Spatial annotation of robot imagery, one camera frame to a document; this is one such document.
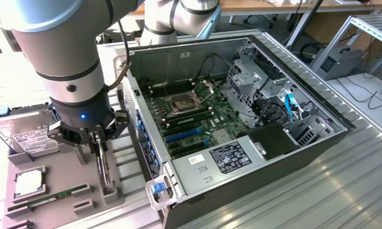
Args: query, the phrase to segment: hard drive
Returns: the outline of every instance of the hard drive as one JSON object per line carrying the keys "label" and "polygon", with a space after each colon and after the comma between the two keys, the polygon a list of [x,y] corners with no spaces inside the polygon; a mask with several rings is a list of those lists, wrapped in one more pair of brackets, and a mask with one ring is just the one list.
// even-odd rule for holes
{"label": "hard drive", "polygon": [[48,105],[2,108],[0,138],[12,149],[11,155],[27,153],[38,157],[59,151],[58,142],[48,138],[48,126],[56,121],[56,115]]}

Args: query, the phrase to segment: blue pcie slot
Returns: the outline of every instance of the blue pcie slot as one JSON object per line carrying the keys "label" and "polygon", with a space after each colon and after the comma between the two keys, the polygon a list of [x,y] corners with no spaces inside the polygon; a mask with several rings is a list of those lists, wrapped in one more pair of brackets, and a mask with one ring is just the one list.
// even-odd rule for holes
{"label": "blue pcie slot", "polygon": [[185,132],[185,133],[182,133],[179,135],[175,135],[173,137],[166,138],[166,143],[174,142],[174,141],[181,140],[181,139],[183,139],[186,137],[191,137],[194,135],[201,134],[202,128],[203,127],[198,127],[195,130],[187,131],[187,132]]}

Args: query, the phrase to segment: warning label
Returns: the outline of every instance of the warning label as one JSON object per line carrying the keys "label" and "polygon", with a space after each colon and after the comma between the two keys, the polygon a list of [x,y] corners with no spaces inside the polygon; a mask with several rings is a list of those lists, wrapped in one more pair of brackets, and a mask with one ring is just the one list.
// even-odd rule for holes
{"label": "warning label", "polygon": [[48,138],[47,133],[48,130],[42,129],[14,135],[12,137],[27,153],[39,153],[50,149],[58,149],[58,143]]}
{"label": "warning label", "polygon": [[226,146],[210,150],[210,153],[223,174],[253,163],[239,142],[233,142]]}

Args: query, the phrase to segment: motherboard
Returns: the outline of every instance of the motherboard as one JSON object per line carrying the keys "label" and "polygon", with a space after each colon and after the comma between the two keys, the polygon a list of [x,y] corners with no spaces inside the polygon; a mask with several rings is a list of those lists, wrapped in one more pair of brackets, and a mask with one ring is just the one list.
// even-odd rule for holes
{"label": "motherboard", "polygon": [[249,129],[214,81],[150,87],[145,99],[173,158],[231,141]]}

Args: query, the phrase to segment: screw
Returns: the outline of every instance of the screw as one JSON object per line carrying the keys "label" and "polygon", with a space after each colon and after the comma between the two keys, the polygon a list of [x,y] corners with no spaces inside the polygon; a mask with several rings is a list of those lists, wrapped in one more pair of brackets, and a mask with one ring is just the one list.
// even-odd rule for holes
{"label": "screw", "polygon": [[68,86],[67,86],[67,91],[68,91],[68,92],[76,92],[76,86],[72,85],[72,84],[68,85]]}

